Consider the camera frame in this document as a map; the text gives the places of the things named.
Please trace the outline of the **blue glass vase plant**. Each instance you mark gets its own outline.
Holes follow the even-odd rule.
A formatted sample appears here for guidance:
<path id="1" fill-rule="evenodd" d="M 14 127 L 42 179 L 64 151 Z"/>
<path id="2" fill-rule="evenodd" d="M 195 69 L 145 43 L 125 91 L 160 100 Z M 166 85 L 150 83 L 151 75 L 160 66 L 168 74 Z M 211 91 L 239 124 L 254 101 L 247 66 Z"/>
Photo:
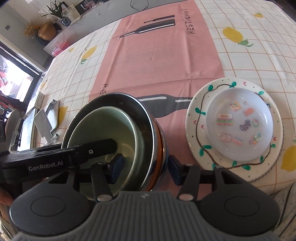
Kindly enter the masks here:
<path id="1" fill-rule="evenodd" d="M 48 13 L 43 16 L 55 16 L 60 19 L 61 24 L 65 27 L 69 27 L 72 21 L 69 17 L 63 14 L 63 10 L 68 6 L 64 2 L 51 1 L 50 5 L 46 5 Z"/>

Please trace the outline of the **small white sticker dish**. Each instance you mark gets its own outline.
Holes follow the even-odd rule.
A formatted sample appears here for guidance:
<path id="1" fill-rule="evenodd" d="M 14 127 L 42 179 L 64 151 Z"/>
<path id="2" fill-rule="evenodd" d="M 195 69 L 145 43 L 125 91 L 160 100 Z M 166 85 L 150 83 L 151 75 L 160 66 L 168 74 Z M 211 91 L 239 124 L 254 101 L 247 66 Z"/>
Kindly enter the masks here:
<path id="1" fill-rule="evenodd" d="M 209 103 L 206 130 L 219 153 L 234 161 L 247 162 L 268 148 L 273 118 L 258 94 L 244 88 L 229 88 L 218 92 Z"/>

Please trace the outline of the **pink storage box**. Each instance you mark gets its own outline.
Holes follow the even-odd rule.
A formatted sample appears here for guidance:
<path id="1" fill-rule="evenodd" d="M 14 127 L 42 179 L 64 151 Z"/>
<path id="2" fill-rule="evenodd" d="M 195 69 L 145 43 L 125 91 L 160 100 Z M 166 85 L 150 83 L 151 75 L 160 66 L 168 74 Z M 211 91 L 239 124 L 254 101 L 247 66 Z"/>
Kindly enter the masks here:
<path id="1" fill-rule="evenodd" d="M 65 49 L 67 49 L 71 44 L 68 41 L 64 41 L 61 43 L 56 43 L 54 49 L 52 50 L 52 56 L 56 57 L 60 53 L 62 53 Z"/>

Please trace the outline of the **checked pink tablecloth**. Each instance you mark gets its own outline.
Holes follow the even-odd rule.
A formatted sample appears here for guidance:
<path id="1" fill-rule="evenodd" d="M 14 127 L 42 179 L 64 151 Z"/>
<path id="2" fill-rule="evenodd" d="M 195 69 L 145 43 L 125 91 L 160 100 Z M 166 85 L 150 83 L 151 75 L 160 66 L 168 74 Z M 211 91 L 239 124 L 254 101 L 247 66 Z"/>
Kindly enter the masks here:
<path id="1" fill-rule="evenodd" d="M 269 1 L 183 1 L 114 21 L 54 58 L 42 107 L 60 102 L 62 138 L 89 101 L 130 94 L 161 125 L 170 154 L 196 164 L 187 110 L 204 85 L 224 77 L 259 85 L 280 112 L 280 158 L 254 185 L 272 194 L 295 183 L 295 21 Z"/>

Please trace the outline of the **clear glass plate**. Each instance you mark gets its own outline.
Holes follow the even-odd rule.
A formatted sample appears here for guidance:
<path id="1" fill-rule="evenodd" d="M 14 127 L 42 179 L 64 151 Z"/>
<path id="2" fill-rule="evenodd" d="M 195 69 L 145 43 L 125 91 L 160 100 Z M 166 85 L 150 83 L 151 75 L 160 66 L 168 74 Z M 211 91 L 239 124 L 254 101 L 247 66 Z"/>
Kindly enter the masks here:
<path id="1" fill-rule="evenodd" d="M 258 177 L 258 178 L 256 178 L 256 179 L 254 179 L 254 180 L 252 180 L 252 181 L 248 181 L 249 183 L 254 183 L 254 182 L 256 182 L 256 181 L 258 181 L 258 180 L 260 180 L 260 179 L 262 179 L 263 177 L 265 177 L 273 168 L 274 168 L 274 166 L 277 164 L 277 162 L 278 162 L 278 160 L 279 160 L 279 158 L 280 158 L 280 155 L 281 155 L 281 151 L 280 151 L 280 153 L 278 154 L 278 157 L 276 158 L 276 160 L 275 160 L 275 162 L 274 162 L 274 164 L 269 168 L 269 170 L 265 173 L 265 174 L 263 174 L 262 176 L 260 176 L 260 177 Z"/>

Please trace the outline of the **white fruit pattern plate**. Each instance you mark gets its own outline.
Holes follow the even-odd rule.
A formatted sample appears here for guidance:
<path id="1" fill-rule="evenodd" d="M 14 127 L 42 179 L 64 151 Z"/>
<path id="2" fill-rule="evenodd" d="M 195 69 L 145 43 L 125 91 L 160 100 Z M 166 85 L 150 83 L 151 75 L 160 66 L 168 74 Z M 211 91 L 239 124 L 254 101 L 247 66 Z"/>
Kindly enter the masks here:
<path id="1" fill-rule="evenodd" d="M 224 77 L 204 85 L 192 98 L 186 138 L 205 170 L 223 167 L 248 182 L 264 177 L 283 146 L 280 112 L 259 85 Z"/>

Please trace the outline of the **green ceramic bowl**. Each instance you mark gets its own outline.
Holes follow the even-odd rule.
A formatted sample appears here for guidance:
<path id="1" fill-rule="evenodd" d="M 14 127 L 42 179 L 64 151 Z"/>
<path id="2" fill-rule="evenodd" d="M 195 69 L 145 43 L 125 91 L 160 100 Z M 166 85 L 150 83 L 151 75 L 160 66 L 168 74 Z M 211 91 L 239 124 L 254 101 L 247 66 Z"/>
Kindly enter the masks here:
<path id="1" fill-rule="evenodd" d="M 105 106 L 91 111 L 78 124 L 63 148 L 83 145 L 87 161 L 81 169 L 97 163 L 110 163 L 117 155 L 123 156 L 123 168 L 114 184 L 109 184 L 114 196 L 128 190 L 138 177 L 144 161 L 144 139 L 132 118 L 119 108 Z"/>

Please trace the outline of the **orange steel bowl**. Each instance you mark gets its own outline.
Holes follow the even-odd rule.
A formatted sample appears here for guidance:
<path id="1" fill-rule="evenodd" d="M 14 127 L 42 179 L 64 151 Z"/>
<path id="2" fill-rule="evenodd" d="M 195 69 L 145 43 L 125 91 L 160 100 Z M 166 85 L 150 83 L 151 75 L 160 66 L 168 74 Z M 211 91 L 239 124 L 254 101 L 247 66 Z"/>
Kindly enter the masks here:
<path id="1" fill-rule="evenodd" d="M 110 164 L 121 154 L 123 168 L 118 180 L 109 185 L 111 193 L 120 191 L 154 191 L 166 171 L 166 142 L 158 122 L 135 97 L 109 93 L 86 104 L 70 122 L 62 147 L 74 147 L 111 138 L 116 141 L 114 153 L 92 156 L 80 165 L 88 170 L 93 164 Z"/>

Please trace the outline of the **brown acorn vase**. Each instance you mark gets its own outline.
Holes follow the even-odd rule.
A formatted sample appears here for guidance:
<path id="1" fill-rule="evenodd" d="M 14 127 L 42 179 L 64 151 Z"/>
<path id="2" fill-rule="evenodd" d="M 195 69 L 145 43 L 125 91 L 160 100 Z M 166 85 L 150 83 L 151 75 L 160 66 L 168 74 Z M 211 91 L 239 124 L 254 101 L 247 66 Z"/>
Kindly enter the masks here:
<path id="1" fill-rule="evenodd" d="M 45 23 L 41 28 L 38 30 L 38 37 L 43 40 L 51 41 L 57 35 L 57 30 L 51 22 Z"/>

